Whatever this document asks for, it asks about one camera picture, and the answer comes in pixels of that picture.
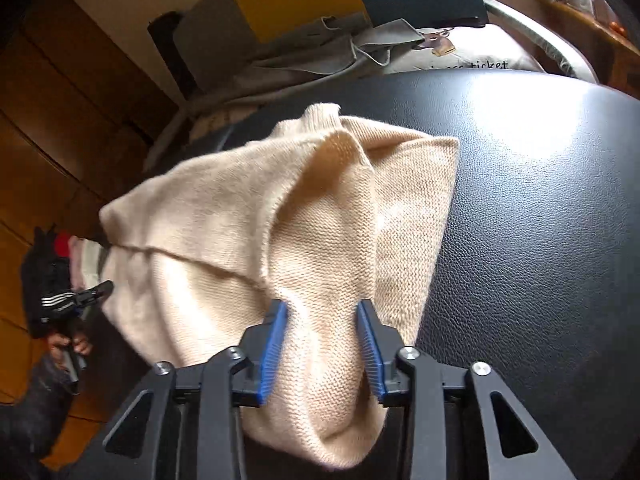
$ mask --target knit fabric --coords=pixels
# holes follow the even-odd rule
[[[149,362],[208,360],[289,305],[273,393],[242,410],[261,443],[358,464],[385,410],[367,386],[355,305],[413,343],[455,181],[458,141],[341,117],[333,104],[200,156],[105,206],[104,311]]]

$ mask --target red fabric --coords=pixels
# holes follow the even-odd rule
[[[56,236],[56,241],[53,242],[53,248],[58,256],[63,258],[69,257],[69,238],[71,235],[66,231],[60,231]]]

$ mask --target blue gripper pad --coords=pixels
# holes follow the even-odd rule
[[[273,314],[273,324],[271,333],[264,345],[264,352],[260,359],[260,388],[258,389],[258,403],[263,405],[273,389],[273,381],[276,378],[278,362],[280,361],[280,351],[284,340],[284,331],[287,327],[287,305],[284,301],[279,302]]]
[[[356,306],[356,331],[360,342],[364,369],[369,380],[369,387],[371,392],[378,398],[378,401],[383,402],[383,398],[386,395],[384,365],[369,316],[362,301],[358,302]]]

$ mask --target person's hand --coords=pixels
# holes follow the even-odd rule
[[[61,370],[66,370],[63,349],[71,343],[71,339],[59,332],[52,332],[47,336],[47,346],[55,365]],[[93,346],[89,343],[87,336],[78,332],[74,336],[74,351],[77,354],[87,356],[91,353]]]

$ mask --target white pillow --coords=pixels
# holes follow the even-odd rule
[[[417,30],[430,33],[437,29]],[[544,72],[540,63],[497,25],[486,25],[483,28],[456,27],[449,31],[449,40],[456,47],[450,54],[436,56],[432,48],[411,50],[393,59],[383,73],[435,68],[510,68]]]

